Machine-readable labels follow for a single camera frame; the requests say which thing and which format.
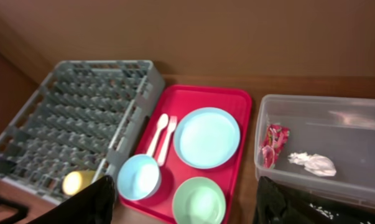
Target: red tray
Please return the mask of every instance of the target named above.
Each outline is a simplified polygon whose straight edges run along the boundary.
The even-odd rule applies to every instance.
[[[251,106],[251,97],[242,90],[186,85],[173,85],[167,88],[157,103],[157,107],[151,116],[135,154],[146,153],[154,136],[157,121],[162,113],[167,113],[169,116],[177,116],[179,123],[184,116],[202,107],[220,108],[235,118],[241,132],[241,141],[238,150],[222,166],[214,169],[200,170],[183,163],[176,155],[173,144],[170,144],[166,162],[160,168],[162,183],[158,191],[150,198],[140,201],[129,201],[120,196],[119,198],[122,203],[127,207],[136,209],[164,222],[176,223],[172,214],[172,199],[176,189],[189,178],[197,176],[207,177],[215,181],[225,194],[226,215],[223,223],[227,223],[241,156],[243,155]],[[155,152],[155,159],[158,159],[160,147],[165,138],[165,132],[163,131],[161,134]]]

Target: fork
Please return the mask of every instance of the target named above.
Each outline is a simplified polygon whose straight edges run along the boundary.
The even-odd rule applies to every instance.
[[[177,124],[177,117],[171,116],[169,120],[169,124],[168,124],[167,135],[165,136],[164,143],[161,147],[160,156],[158,157],[159,166],[162,166],[163,164],[165,164],[165,158],[167,157],[168,147],[169,147],[169,139],[172,133],[176,129],[176,124]]]

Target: green bowl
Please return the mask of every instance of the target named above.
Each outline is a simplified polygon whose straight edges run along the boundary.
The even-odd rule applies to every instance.
[[[221,223],[226,213],[225,195],[212,180],[194,177],[176,190],[172,211],[179,224]]]

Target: dish rack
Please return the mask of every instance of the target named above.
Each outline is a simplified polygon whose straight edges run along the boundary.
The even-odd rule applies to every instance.
[[[0,179],[55,204],[71,171],[116,180],[164,87],[149,60],[60,62],[0,135]]]

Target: crumpled red packet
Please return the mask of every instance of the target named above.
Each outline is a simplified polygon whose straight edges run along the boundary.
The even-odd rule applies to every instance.
[[[266,138],[261,146],[264,158],[263,166],[273,168],[281,150],[288,141],[289,128],[271,124],[266,131]]]

